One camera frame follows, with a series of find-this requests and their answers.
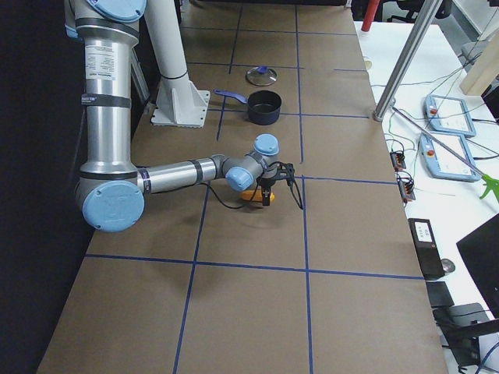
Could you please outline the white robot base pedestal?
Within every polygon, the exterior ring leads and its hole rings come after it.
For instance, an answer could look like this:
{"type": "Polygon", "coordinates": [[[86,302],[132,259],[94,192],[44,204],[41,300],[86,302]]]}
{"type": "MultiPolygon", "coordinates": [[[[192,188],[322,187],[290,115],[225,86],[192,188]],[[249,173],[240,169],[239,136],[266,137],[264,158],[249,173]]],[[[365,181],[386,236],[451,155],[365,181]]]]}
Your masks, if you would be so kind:
{"type": "Polygon", "coordinates": [[[203,127],[211,94],[189,78],[175,3],[150,0],[145,19],[161,74],[152,123],[203,127]]]}

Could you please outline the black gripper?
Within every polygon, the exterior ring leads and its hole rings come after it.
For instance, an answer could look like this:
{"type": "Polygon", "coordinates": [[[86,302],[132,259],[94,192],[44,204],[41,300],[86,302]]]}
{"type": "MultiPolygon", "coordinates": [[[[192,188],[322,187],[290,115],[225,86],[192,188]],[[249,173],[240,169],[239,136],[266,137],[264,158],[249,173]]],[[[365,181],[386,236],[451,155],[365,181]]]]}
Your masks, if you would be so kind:
{"type": "Polygon", "coordinates": [[[259,186],[261,187],[262,205],[269,206],[271,204],[271,187],[275,184],[277,172],[269,175],[261,175],[258,178],[259,186]]]}

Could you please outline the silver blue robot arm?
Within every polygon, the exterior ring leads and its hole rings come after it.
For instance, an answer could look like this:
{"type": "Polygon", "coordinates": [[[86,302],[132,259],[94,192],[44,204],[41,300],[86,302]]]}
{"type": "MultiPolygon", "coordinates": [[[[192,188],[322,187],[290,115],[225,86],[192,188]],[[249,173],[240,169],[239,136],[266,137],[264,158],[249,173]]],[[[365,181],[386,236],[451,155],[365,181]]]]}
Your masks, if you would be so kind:
{"type": "Polygon", "coordinates": [[[87,161],[80,167],[76,201],[85,221],[105,232],[124,231],[141,217],[147,194],[224,179],[235,191],[259,186],[264,204],[278,179],[279,143],[256,138],[240,158],[223,154],[138,168],[131,160],[130,98],[133,49],[145,22],[161,81],[153,122],[200,128],[211,95],[190,80],[175,3],[172,1],[67,1],[65,31],[84,45],[87,161]]]}

